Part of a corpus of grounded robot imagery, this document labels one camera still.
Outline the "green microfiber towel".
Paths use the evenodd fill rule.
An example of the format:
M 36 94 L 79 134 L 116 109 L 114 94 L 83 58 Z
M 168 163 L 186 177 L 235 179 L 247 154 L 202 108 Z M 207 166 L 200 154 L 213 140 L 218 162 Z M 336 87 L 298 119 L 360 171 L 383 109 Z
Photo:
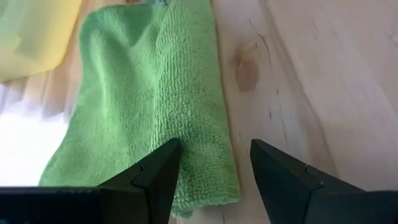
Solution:
M 102 7 L 79 46 L 80 91 L 41 186 L 98 185 L 179 138 L 172 214 L 239 200 L 210 0 Z

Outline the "yellow translucent plastic basket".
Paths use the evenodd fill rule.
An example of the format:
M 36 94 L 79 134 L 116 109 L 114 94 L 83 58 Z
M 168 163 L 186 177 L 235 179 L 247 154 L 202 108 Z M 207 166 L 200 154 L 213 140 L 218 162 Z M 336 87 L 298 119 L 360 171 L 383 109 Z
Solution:
M 0 0 L 0 82 L 63 60 L 83 0 Z

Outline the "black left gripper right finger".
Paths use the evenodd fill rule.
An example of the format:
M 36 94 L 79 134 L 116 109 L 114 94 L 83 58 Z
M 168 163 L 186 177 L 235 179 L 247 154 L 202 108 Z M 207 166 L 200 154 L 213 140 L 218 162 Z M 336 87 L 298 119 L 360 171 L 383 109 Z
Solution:
M 271 224 L 398 224 L 398 190 L 365 191 L 260 139 L 250 158 Z

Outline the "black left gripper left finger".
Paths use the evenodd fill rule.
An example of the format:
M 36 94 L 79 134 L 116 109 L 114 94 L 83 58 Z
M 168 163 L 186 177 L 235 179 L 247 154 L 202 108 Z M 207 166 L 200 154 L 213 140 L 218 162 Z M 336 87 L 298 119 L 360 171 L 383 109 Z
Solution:
M 168 224 L 181 155 L 172 138 L 97 187 L 0 187 L 0 224 Z

